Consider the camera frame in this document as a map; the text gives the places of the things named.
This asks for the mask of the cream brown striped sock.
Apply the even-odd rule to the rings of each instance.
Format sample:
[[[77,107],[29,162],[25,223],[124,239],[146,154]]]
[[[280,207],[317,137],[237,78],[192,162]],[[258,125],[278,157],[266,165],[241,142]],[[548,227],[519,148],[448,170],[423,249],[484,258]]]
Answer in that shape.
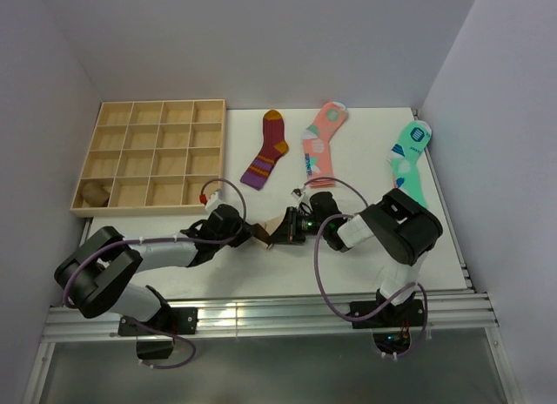
[[[283,218],[277,216],[267,221],[258,222],[254,225],[256,242],[265,249],[271,249],[273,243],[271,242],[271,235],[280,227]]]

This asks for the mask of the tan brown ribbed sock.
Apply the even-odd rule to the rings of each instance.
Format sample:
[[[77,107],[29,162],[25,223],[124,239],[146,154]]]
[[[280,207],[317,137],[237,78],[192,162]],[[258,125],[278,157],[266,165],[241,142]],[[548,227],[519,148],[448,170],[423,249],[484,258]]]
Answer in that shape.
[[[90,207],[105,207],[108,205],[110,193],[97,181],[84,184],[82,198]]]

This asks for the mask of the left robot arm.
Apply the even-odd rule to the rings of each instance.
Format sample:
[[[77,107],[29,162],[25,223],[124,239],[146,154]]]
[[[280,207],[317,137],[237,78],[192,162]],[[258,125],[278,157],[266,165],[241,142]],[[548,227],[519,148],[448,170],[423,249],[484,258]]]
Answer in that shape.
[[[118,313],[148,333],[170,332],[175,317],[168,301],[154,287],[134,284],[134,275],[200,266],[226,246],[241,246],[259,229],[227,204],[167,237],[127,239],[115,227],[104,226],[58,266],[54,280],[64,290],[64,304],[86,319]]]

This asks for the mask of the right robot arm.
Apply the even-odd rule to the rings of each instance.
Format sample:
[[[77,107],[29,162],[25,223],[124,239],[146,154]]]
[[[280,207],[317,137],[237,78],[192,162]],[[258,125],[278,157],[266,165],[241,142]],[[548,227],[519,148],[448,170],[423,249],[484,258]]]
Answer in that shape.
[[[392,189],[351,217],[341,214],[330,192],[308,198],[301,190],[294,194],[299,205],[265,222],[257,239],[271,247],[302,245],[307,236],[320,235],[330,248],[343,253],[376,239],[392,260],[378,290],[377,315],[388,326],[398,324],[406,316],[421,265],[443,233],[437,217],[400,189]]]

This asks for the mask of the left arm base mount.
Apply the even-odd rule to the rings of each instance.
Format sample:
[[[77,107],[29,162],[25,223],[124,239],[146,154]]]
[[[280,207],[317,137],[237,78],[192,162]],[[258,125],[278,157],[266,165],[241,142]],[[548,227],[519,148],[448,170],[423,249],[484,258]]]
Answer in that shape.
[[[198,309],[196,307],[171,307],[160,310],[148,322],[138,322],[132,317],[120,319],[117,335],[136,339],[136,355],[141,364],[155,369],[173,369],[182,367],[195,358],[197,348],[186,339],[197,331]],[[190,348],[190,355],[182,362],[164,364],[179,346]]]

